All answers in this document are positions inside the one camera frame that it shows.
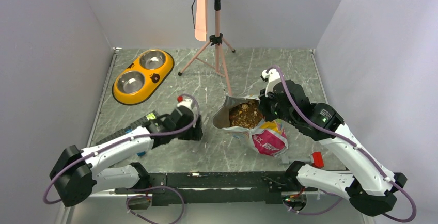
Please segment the pet food bag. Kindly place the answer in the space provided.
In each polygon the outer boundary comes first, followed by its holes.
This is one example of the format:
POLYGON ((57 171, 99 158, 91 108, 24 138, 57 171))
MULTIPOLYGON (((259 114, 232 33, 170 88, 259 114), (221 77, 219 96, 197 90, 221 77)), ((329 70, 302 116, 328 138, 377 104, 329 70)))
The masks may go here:
POLYGON ((266 122, 264 119, 253 129, 230 126, 229 110, 248 100, 259 98, 254 95, 243 98, 226 96, 224 104, 213 117, 213 126, 230 134, 247 147, 253 149, 259 154, 277 157, 285 153, 288 149, 287 135, 282 121, 275 120, 266 122))

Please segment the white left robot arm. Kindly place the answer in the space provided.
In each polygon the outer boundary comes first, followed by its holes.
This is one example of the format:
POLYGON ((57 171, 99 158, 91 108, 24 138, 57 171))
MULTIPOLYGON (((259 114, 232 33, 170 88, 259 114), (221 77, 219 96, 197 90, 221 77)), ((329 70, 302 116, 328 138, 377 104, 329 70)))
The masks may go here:
POLYGON ((93 147, 65 148, 50 172, 52 186, 64 206, 75 206, 101 191, 127 188, 142 193, 151 186, 151 177, 139 162, 124 167, 114 165, 137 153, 147 152, 173 139, 202 139, 202 115, 187 107, 176 107, 170 114, 153 111, 93 147))

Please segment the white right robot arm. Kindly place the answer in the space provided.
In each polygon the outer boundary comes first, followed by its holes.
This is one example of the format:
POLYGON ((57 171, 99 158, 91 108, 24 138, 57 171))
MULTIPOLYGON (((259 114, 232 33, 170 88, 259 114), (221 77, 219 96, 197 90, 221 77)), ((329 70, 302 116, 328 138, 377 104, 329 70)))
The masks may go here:
POLYGON ((391 211, 397 201, 394 193, 404 187, 406 176, 377 162, 353 136, 341 115, 326 103, 310 102, 301 85, 287 80, 285 89, 280 79, 267 83, 259 97, 259 110, 265 119, 291 124, 330 150, 350 171, 335 173, 294 161, 285 172, 286 186, 293 191, 312 187, 336 194, 367 216, 391 211))

